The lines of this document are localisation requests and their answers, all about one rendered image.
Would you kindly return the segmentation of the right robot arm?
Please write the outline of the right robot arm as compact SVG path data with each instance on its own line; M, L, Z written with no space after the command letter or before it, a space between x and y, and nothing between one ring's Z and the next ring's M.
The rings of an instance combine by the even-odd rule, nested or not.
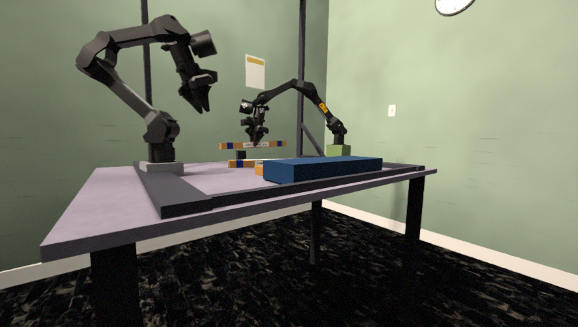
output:
M168 112L156 111L127 86L114 68L120 49L156 42L163 43L160 47L162 50L170 51L175 64L194 60L190 48L194 56L198 55L200 59L217 54L209 30L190 35L174 16L164 14L146 25L100 31L94 40L82 47L76 58L76 67L81 72L106 85L144 119L149 128L143 136L148 143L147 162L152 164L175 162L173 142L179 135L180 126ZM105 57L101 59L96 55L103 50Z

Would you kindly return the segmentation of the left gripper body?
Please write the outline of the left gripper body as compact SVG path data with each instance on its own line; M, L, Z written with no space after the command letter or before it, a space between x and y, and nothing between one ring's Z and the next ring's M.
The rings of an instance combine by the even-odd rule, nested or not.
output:
M246 133L247 132L252 133L254 131L254 132L261 133L261 134L263 134L263 133L268 134L269 133L268 127L263 127L263 122L265 122L264 118L261 116L256 116L256 115L254 115L253 117L255 117L255 119L256 119L256 125L254 125L254 126L250 125L250 127L245 128L245 132Z

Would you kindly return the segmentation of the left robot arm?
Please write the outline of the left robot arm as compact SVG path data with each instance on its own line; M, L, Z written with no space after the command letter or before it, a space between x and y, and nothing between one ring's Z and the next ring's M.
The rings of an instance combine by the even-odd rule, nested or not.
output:
M293 88L302 92L306 98L310 99L314 103L314 105L326 119L326 126L329 130L332 131L332 134L334 134L332 145L346 145L344 144L344 134L347 134L348 130L344 127L344 124L338 118L332 115L330 110L318 96L317 90L312 82L305 82L303 80L292 78L288 82L285 82L278 87L275 87L274 89L260 92L253 102L242 99L239 112L243 114L251 114L255 108L254 115L264 118L265 111L269 111L270 108L268 106L261 105L265 105L272 98L283 93L284 91L287 91L289 88ZM260 106L257 106L259 104ZM246 119L241 119L241 126L245 125L256 125L255 117L252 119L250 116L248 116Z

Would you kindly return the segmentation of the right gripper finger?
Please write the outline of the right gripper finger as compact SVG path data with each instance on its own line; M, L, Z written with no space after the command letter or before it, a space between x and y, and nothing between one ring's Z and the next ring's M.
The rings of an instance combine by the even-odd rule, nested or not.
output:
M200 89L194 89L194 90L190 91L206 112L210 112L209 91L210 91L211 87L212 86L203 87Z
M184 95L183 98L186 99L198 111L199 114L203 113L202 106L198 103L192 94Z

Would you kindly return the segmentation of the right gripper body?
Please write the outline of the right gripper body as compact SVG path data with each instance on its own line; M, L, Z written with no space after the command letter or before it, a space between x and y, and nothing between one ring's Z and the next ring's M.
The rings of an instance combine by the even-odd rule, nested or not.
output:
M194 60L182 61L175 65L177 67L176 72L179 73L182 80L181 87L178 90L180 97L192 94L190 91L194 89L209 87L209 84L214 83L212 76L209 74L198 76L198 63L195 63ZM189 80L191 77L193 78Z

